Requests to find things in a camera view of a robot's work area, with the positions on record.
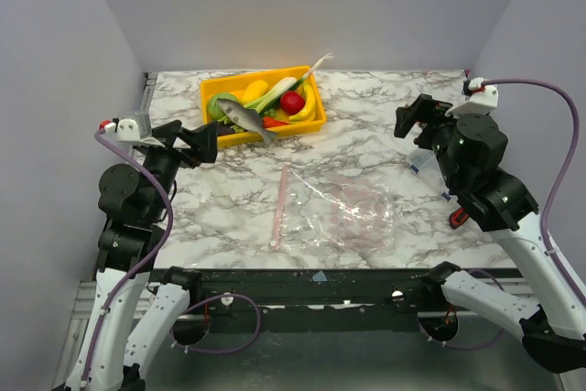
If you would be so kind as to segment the green toy cabbage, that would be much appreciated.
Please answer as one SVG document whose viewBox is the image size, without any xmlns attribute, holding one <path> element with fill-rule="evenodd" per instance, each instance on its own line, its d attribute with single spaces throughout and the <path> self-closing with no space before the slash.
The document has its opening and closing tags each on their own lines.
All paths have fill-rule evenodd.
<svg viewBox="0 0 586 391">
<path fill-rule="evenodd" d="M 228 121 L 229 118 L 220 106 L 220 100 L 225 100 L 228 102 L 239 103 L 236 96 L 229 92 L 219 92 L 214 94 L 207 103 L 207 111 L 210 115 L 211 119 L 214 121 L 225 122 Z"/>
</svg>

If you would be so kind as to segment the toy green onion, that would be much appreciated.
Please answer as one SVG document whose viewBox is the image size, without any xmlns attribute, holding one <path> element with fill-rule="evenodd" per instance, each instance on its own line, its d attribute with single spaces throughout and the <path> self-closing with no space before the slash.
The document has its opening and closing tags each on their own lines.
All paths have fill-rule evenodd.
<svg viewBox="0 0 586 391">
<path fill-rule="evenodd" d="M 291 91 L 295 91 L 305 80 L 307 80 L 321 66 L 321 64 L 324 61 L 331 60 L 333 58 L 334 58 L 334 55 L 332 53 L 327 53 L 326 55 L 321 57 L 319 60 L 317 60 L 314 63 L 314 65 L 306 73 L 304 73 L 300 78 L 297 79 L 298 86 L 294 86 Z"/>
</svg>

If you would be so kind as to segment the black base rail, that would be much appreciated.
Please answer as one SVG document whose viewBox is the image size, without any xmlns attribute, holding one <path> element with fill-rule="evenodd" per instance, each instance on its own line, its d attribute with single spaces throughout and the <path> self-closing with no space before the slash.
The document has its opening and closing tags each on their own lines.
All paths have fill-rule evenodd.
<svg viewBox="0 0 586 391">
<path fill-rule="evenodd" d="M 418 317 L 449 306 L 425 293 L 423 269 L 200 269 L 199 299 L 213 333 L 417 331 Z"/>
</svg>

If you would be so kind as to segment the yellow plastic bin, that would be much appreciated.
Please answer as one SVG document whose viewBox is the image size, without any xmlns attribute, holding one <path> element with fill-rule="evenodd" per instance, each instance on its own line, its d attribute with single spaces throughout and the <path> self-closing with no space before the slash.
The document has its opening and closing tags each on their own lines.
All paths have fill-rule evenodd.
<svg viewBox="0 0 586 391">
<path fill-rule="evenodd" d="M 230 92 L 234 96 L 240 97 L 245 87 L 253 81 L 263 80 L 266 81 L 269 86 L 274 86 L 279 80 L 285 77 L 295 77 L 298 79 L 308 70 L 309 66 L 295 66 L 271 71 L 245 71 L 241 74 L 231 74 L 226 77 L 213 78 L 202 81 L 200 84 L 202 121 L 204 124 L 208 124 L 212 121 L 212 117 L 207 110 L 207 104 L 213 95 L 218 92 Z M 309 76 L 309 78 L 306 80 L 306 83 L 311 86 L 312 91 L 316 96 L 316 116 L 313 121 L 276 127 L 274 131 L 278 133 L 279 138 L 300 136 L 312 132 L 318 132 L 327 122 L 327 115 L 324 110 L 315 76 Z M 241 144 L 261 141 L 262 138 L 259 134 L 243 132 L 239 134 L 219 136 L 218 148 L 234 147 Z"/>
</svg>

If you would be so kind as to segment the yellow toy lemon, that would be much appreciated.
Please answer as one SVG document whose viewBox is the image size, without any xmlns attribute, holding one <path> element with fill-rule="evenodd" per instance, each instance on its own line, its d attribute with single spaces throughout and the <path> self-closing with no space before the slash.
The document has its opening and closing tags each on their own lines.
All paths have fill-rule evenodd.
<svg viewBox="0 0 586 391">
<path fill-rule="evenodd" d="M 268 89 L 268 83 L 263 80 L 251 82 L 243 91 L 239 98 L 239 103 L 242 105 L 248 104 L 265 95 Z"/>
</svg>

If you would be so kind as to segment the yellow toy bananas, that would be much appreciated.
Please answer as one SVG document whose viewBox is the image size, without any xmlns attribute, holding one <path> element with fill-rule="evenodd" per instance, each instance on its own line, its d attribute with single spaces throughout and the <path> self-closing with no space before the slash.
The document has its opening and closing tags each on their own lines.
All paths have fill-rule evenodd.
<svg viewBox="0 0 586 391">
<path fill-rule="evenodd" d="M 305 105 L 299 112 L 289 117 L 289 120 L 294 123 L 311 121 L 315 118 L 317 105 L 316 95 L 313 89 L 306 83 L 302 84 L 302 91 L 305 97 Z"/>
</svg>

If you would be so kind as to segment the green toy celery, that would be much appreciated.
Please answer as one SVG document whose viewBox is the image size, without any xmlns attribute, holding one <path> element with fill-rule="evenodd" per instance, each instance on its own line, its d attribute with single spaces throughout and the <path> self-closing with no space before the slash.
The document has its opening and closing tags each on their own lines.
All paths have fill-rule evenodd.
<svg viewBox="0 0 586 391">
<path fill-rule="evenodd" d="M 273 105 L 274 102 L 278 101 L 285 92 L 292 90 L 294 86 L 298 86 L 298 80 L 294 77 L 285 77 L 277 82 L 272 89 L 260 98 L 257 98 L 250 103 L 246 103 L 244 108 L 255 110 L 258 114 L 261 114 Z"/>
</svg>

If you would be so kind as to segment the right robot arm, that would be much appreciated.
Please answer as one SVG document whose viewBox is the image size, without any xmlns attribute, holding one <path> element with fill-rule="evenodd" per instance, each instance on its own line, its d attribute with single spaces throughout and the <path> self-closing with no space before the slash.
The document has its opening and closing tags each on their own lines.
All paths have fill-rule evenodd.
<svg viewBox="0 0 586 391">
<path fill-rule="evenodd" d="M 559 269 L 563 254 L 540 230 L 538 205 L 525 184 L 500 167 L 508 144 L 487 113 L 452 116 L 451 103 L 421 94 L 396 111 L 394 135 L 423 125 L 415 144 L 433 152 L 450 195 L 481 230 L 508 254 L 535 300 L 521 299 L 444 262 L 422 280 L 421 298 L 432 310 L 448 304 L 473 311 L 515 336 L 530 357 L 551 373 L 585 365 L 584 284 Z"/>
</svg>

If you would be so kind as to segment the purple toy eggplant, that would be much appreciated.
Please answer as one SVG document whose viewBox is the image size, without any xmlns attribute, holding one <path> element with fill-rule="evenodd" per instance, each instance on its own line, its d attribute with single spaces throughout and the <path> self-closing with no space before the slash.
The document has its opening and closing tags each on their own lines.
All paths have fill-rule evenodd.
<svg viewBox="0 0 586 391">
<path fill-rule="evenodd" d="M 218 136 L 229 136 L 236 134 L 233 125 L 218 124 Z"/>
</svg>

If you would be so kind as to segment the grey toy fish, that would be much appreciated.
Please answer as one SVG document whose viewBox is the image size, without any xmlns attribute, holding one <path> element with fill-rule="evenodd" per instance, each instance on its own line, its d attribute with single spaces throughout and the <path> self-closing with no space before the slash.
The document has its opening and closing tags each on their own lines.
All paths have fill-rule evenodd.
<svg viewBox="0 0 586 391">
<path fill-rule="evenodd" d="M 263 120 L 256 110 L 243 107 L 237 101 L 219 98 L 216 102 L 228 119 L 248 132 L 259 134 L 269 145 L 277 138 L 277 133 L 267 130 Z"/>
</svg>

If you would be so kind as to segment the aluminium frame rail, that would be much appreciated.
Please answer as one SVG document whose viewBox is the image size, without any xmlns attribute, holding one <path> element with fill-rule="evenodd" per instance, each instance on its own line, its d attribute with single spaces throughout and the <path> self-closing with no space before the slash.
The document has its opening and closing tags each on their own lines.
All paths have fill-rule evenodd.
<svg viewBox="0 0 586 391">
<path fill-rule="evenodd" d="M 83 346 L 85 333 L 92 314 L 94 294 L 95 283 L 93 281 L 82 281 L 79 284 L 65 343 L 50 390 L 62 390 L 71 370 L 78 363 L 79 351 Z"/>
</svg>

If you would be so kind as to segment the clear zip top bag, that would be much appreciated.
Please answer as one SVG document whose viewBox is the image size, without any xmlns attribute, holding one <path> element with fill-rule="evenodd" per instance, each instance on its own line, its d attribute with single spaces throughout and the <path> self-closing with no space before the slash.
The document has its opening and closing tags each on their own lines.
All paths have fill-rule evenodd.
<svg viewBox="0 0 586 391">
<path fill-rule="evenodd" d="M 387 248 L 396 238 L 395 201 L 378 176 L 315 175 L 284 166 L 270 246 L 367 253 Z"/>
</svg>

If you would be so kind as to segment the red black small tool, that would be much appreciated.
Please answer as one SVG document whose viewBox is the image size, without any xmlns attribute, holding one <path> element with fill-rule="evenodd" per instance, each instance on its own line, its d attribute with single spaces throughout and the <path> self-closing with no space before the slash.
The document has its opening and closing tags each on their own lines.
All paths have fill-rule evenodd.
<svg viewBox="0 0 586 391">
<path fill-rule="evenodd" d="M 469 215 L 463 208 L 459 208 L 452 212 L 449 216 L 449 225 L 452 229 L 458 229 L 465 224 L 469 219 Z"/>
</svg>

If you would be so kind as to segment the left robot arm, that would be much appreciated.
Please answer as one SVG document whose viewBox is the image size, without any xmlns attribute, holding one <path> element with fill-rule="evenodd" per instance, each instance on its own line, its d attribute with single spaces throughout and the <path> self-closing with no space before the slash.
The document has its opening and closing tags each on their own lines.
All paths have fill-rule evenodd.
<svg viewBox="0 0 586 391">
<path fill-rule="evenodd" d="M 106 223 L 98 239 L 92 311 L 62 390 L 143 390 L 147 371 L 179 315 L 202 304 L 200 275 L 172 267 L 144 316 L 136 308 L 174 223 L 180 168 L 215 162 L 219 126 L 152 127 L 146 115 L 101 123 L 95 139 L 121 158 L 99 180 Z"/>
</svg>

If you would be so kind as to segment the red toy apple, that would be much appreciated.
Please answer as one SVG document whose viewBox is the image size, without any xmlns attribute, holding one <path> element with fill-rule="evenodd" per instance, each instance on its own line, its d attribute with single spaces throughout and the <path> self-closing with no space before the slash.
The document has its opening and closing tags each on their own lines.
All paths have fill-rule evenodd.
<svg viewBox="0 0 586 391">
<path fill-rule="evenodd" d="M 287 91 L 281 96 L 279 105 L 287 115 L 294 115 L 304 108 L 305 100 L 297 92 Z"/>
</svg>

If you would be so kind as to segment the red toy chili pepper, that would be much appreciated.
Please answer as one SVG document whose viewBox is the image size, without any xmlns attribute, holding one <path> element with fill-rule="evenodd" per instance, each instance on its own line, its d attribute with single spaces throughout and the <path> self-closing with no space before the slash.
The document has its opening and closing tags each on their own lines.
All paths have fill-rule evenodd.
<svg viewBox="0 0 586 391">
<path fill-rule="evenodd" d="M 288 122 L 285 121 L 281 121 L 269 116 L 265 116 L 263 118 L 263 127 L 265 129 L 269 129 L 269 128 L 275 128 L 275 127 L 280 127 L 280 126 L 287 126 Z"/>
</svg>

